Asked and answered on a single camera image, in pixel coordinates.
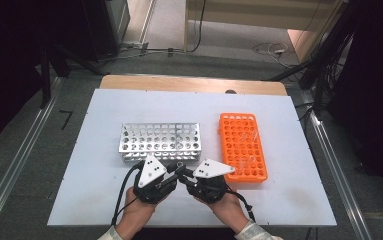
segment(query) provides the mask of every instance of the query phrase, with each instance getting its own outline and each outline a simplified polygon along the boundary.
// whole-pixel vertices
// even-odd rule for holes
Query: test tube rack
[[[201,155],[198,123],[124,123],[119,153],[125,162],[145,160],[198,161]]]

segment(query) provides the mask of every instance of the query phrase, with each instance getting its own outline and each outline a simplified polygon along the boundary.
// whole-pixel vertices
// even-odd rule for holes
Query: white table
[[[258,121],[269,177],[262,184],[235,185],[253,205],[258,224],[336,225],[290,97],[107,89],[95,90],[48,225],[110,224],[120,186],[131,167],[118,153],[122,123],[200,123],[201,159],[220,160],[217,129],[222,112],[253,113]],[[134,177],[127,186],[132,186]],[[223,224],[178,182],[147,226]]]

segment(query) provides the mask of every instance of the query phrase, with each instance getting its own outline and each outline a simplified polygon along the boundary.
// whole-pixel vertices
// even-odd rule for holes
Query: hand
[[[196,197],[194,198],[212,209],[216,217],[234,230],[235,233],[241,232],[248,223],[248,219],[241,208],[240,201],[235,195],[226,193],[220,201],[212,204],[207,204]]]
[[[136,195],[134,194],[133,187],[130,187],[126,191],[125,204],[132,202],[135,198]],[[143,203],[137,198],[131,205],[123,210],[123,216],[116,226],[116,232],[124,240],[132,239],[132,237],[147,224],[159,203]]]

